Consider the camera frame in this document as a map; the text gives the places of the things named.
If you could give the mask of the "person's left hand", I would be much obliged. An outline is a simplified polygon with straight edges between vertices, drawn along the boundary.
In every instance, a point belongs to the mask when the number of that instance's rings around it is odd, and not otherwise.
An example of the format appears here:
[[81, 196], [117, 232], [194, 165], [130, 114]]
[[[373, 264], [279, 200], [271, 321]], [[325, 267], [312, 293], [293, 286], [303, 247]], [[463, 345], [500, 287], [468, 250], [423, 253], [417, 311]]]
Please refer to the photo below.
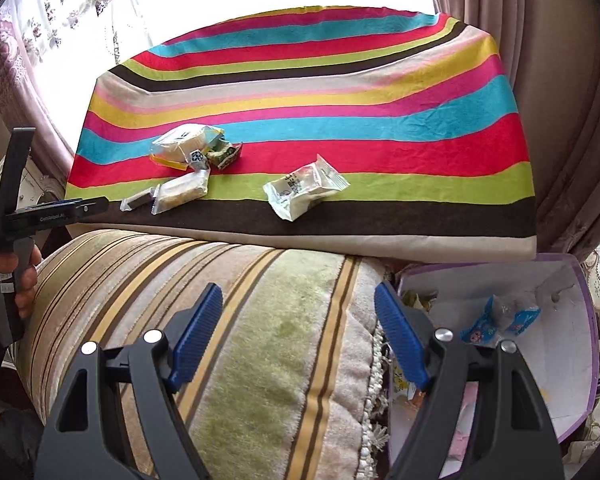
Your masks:
[[38, 246], [33, 245], [30, 261], [22, 271], [20, 278], [11, 283], [12, 274], [18, 268], [19, 259], [15, 254], [0, 252], [0, 292], [14, 292], [15, 304], [20, 318], [26, 320], [33, 312], [36, 284], [38, 284], [38, 271], [36, 266], [42, 261]]

